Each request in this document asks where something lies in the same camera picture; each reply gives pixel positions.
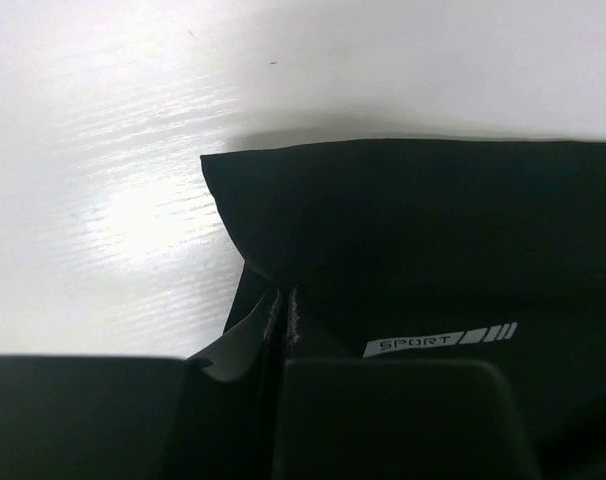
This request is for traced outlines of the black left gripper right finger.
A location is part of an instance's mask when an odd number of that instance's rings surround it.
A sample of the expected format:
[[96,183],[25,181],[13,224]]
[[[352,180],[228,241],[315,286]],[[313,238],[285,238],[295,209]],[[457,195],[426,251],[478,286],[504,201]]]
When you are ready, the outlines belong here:
[[503,323],[409,295],[288,302],[276,479],[538,479],[503,373]]

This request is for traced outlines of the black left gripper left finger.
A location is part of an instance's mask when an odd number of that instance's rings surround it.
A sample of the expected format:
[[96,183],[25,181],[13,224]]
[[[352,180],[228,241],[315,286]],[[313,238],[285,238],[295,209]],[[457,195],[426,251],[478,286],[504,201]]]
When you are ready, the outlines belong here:
[[0,356],[0,479],[261,479],[282,303],[191,358]]

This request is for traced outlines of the black sport shorts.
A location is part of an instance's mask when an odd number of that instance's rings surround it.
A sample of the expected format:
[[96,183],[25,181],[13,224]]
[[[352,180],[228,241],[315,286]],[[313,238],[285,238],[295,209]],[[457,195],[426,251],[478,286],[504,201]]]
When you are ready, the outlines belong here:
[[463,302],[501,321],[485,359],[511,387],[538,479],[606,479],[606,142],[353,140],[201,165],[246,268],[283,298],[266,363],[272,477],[302,288]]

